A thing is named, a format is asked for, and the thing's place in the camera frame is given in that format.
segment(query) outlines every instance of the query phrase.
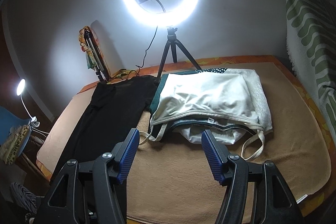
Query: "blue chair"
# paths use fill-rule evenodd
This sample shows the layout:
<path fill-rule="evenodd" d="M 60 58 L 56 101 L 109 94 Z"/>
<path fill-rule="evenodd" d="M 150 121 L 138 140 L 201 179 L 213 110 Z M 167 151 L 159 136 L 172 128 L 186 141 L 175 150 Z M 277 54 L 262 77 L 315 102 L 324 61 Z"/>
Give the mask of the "blue chair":
<path fill-rule="evenodd" d="M 18 126 L 24 126 L 25 124 L 28 124 L 30 122 L 29 119 L 20 119 L 16 117 L 13 113 L 9 112 L 4 107 L 0 106 L 0 145 L 2 145 L 7 137 L 9 136 L 9 130 L 11 127 L 18 127 Z M 28 131 L 27 136 L 25 140 L 22 143 L 22 147 L 18 153 L 18 157 L 21 155 L 23 149 L 25 148 L 29 137 L 31 134 L 31 130 Z"/>

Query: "blue gripper pad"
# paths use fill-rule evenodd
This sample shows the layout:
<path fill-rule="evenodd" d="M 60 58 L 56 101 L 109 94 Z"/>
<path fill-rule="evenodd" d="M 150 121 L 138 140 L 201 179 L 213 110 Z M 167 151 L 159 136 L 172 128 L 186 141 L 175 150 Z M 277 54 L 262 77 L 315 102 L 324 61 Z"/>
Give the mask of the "blue gripper pad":
<path fill-rule="evenodd" d="M 221 160 L 218 152 L 216 151 L 209 135 L 206 134 L 205 131 L 203 131 L 202 133 L 201 142 L 202 142 L 202 148 L 204 150 L 205 156 L 207 157 L 208 163 L 210 165 L 212 175 L 214 179 L 217 180 L 220 185 L 222 185 L 225 180 L 225 177 L 222 173 L 223 161 Z"/>
<path fill-rule="evenodd" d="M 122 182 L 128 176 L 135 157 L 135 153 L 137 152 L 137 148 L 139 146 L 139 141 L 139 130 L 132 128 L 123 142 L 119 152 L 117 153 L 117 156 L 115 157 L 115 159 L 119 162 L 118 175 L 116 180 L 120 184 L 122 184 Z"/>

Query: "white wall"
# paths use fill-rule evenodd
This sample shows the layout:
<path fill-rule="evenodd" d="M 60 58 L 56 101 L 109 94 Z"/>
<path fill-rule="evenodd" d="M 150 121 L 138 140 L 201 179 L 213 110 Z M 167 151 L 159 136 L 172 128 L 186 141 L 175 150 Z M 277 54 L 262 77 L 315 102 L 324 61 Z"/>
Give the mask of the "white wall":
<path fill-rule="evenodd" d="M 24 75 L 57 116 L 84 85 L 87 70 L 78 31 L 96 31 L 111 71 L 141 64 L 154 28 L 137 22 L 122 0 L 7 0 L 7 43 Z M 286 57 L 285 0 L 199 0 L 177 37 L 194 58 L 272 54 Z M 166 29 L 158 30 L 145 67 L 160 63 Z M 178 60 L 185 57 L 178 52 Z M 172 62 L 169 55 L 167 62 Z"/>

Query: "tripod leg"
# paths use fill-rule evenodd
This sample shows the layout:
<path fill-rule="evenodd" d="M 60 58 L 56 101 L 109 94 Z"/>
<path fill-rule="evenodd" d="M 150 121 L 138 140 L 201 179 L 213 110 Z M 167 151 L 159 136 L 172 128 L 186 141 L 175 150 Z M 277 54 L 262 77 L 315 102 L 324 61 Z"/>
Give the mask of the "tripod leg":
<path fill-rule="evenodd" d="M 167 43 L 165 45 L 165 48 L 163 50 L 159 71 L 157 72 L 157 77 L 161 77 L 161 74 L 162 74 L 162 71 L 163 71 L 163 66 L 166 62 L 167 54 L 168 54 L 168 51 L 169 51 L 169 47 L 170 47 L 170 42 L 167 41 Z"/>
<path fill-rule="evenodd" d="M 180 40 L 176 39 L 175 43 L 180 48 L 180 50 L 185 54 L 185 56 L 190 60 L 190 62 L 194 65 L 196 69 L 202 69 L 199 64 L 197 64 L 196 60 L 191 56 L 188 50 L 183 46 Z"/>
<path fill-rule="evenodd" d="M 170 48 L 171 48 L 171 55 L 173 56 L 173 62 L 177 63 L 177 56 L 176 56 L 176 44 L 175 42 L 170 43 Z"/>

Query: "green and white striped towel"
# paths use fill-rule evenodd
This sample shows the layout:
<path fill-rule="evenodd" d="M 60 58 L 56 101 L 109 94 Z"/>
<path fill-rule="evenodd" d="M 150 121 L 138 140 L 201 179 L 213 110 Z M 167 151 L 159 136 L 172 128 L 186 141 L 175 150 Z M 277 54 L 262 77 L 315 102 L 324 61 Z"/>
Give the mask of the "green and white striped towel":
<path fill-rule="evenodd" d="M 286 0 L 286 9 L 293 70 L 336 143 L 336 8 L 325 0 Z"/>

